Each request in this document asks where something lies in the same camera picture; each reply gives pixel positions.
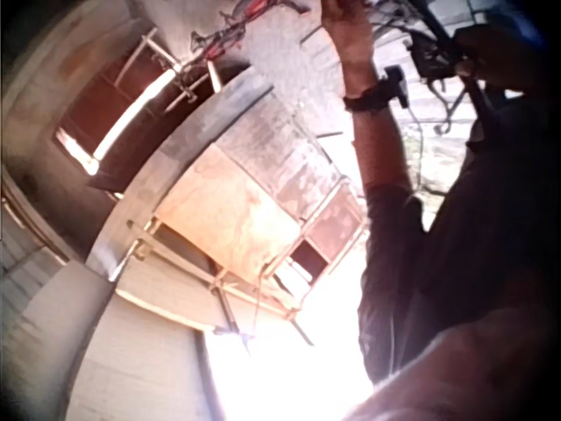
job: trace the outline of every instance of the person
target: person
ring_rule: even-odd
[[[361,98],[380,83],[365,8],[322,8],[345,98]],[[557,154],[543,62],[500,28],[465,28],[456,40],[477,55],[457,65],[459,75],[525,95],[496,111],[500,139],[474,124],[428,232],[389,107],[352,111],[371,223],[359,344],[376,392],[349,420],[507,419],[554,342]]]

